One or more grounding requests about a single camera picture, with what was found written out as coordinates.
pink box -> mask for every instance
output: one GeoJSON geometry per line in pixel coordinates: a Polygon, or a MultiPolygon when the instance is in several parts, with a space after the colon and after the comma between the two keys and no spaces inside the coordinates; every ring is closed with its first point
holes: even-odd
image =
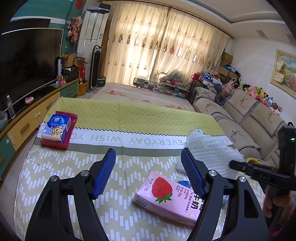
{"type": "Polygon", "coordinates": [[[164,218],[191,227],[195,225],[203,205],[203,200],[192,189],[155,171],[149,172],[133,202],[164,218]]]}

curtain rod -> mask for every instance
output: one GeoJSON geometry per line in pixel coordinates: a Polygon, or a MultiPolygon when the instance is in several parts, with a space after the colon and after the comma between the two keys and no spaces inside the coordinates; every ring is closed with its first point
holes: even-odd
{"type": "Polygon", "coordinates": [[[198,16],[196,16],[196,15],[194,15],[194,14],[192,14],[192,13],[188,13],[188,12],[186,12],[186,11],[184,11],[184,10],[181,10],[181,9],[175,8],[175,7],[173,7],[173,6],[164,5],[164,4],[160,4],[160,3],[156,3],[156,2],[140,1],[140,0],[135,0],[135,1],[132,0],[132,2],[151,3],[151,4],[155,4],[155,5],[159,5],[159,6],[163,6],[163,7],[169,7],[169,8],[172,8],[172,9],[175,9],[175,10],[178,10],[178,11],[181,11],[181,12],[183,12],[183,13],[186,13],[186,14],[189,14],[189,15],[191,15],[191,16],[193,16],[193,17],[196,17],[196,18],[198,18],[198,19],[200,19],[200,20],[202,20],[202,21],[205,21],[205,22],[208,23],[209,25],[211,25],[211,26],[213,26],[213,27],[219,29],[221,32],[225,33],[226,35],[228,35],[229,37],[231,37],[232,39],[234,39],[234,38],[233,38],[231,35],[229,35],[227,32],[225,32],[225,31],[222,30],[221,28],[217,27],[216,25],[210,23],[209,21],[207,21],[207,20],[205,20],[205,19],[203,19],[203,18],[201,18],[201,17],[198,17],[198,16]]]}

wall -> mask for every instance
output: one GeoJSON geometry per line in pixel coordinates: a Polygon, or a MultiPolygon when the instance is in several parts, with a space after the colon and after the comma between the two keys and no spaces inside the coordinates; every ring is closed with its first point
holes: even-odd
{"type": "Polygon", "coordinates": [[[232,66],[241,79],[251,86],[260,86],[283,108],[281,118],[296,124],[296,99],[270,83],[276,49],[296,55],[296,47],[259,38],[235,39],[232,44],[232,66]]]}
{"type": "Polygon", "coordinates": [[[62,53],[73,52],[75,44],[67,37],[66,22],[77,12],[82,14],[86,0],[28,0],[14,15],[20,18],[50,18],[50,28],[64,29],[62,53]]]}

tissue packet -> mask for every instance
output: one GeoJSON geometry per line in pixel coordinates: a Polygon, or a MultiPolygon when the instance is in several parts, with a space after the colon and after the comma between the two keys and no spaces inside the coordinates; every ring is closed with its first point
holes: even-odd
{"type": "Polygon", "coordinates": [[[132,201],[157,215],[191,227],[195,225],[204,202],[192,189],[153,170],[132,201]]]}
{"type": "Polygon", "coordinates": [[[69,116],[54,114],[43,129],[41,137],[45,141],[64,143],[70,125],[69,116]]]}

curtain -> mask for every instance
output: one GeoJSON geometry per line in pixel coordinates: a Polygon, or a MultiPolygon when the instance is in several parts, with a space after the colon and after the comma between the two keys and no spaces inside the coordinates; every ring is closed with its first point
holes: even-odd
{"type": "Polygon", "coordinates": [[[107,43],[106,82],[133,85],[135,77],[148,79],[165,31],[167,7],[112,2],[107,43]]]}
{"type": "Polygon", "coordinates": [[[206,22],[171,9],[150,80],[179,74],[188,85],[195,72],[212,73],[228,39],[229,36],[206,22]]]}

